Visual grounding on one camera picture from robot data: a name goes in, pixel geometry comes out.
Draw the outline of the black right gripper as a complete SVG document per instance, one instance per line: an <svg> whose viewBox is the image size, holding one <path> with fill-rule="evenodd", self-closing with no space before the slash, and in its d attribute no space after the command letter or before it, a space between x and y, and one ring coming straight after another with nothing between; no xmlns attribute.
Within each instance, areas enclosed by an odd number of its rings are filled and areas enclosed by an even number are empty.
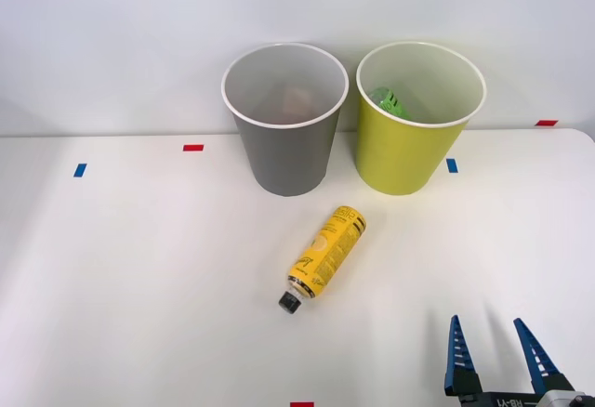
<svg viewBox="0 0 595 407"><path fill-rule="evenodd" d="M532 407L551 390L574 391L548 353L521 318L513 321L535 393L483 392L460 320L450 321L447 364L444 377L446 396L457 396L462 407Z"/></svg>

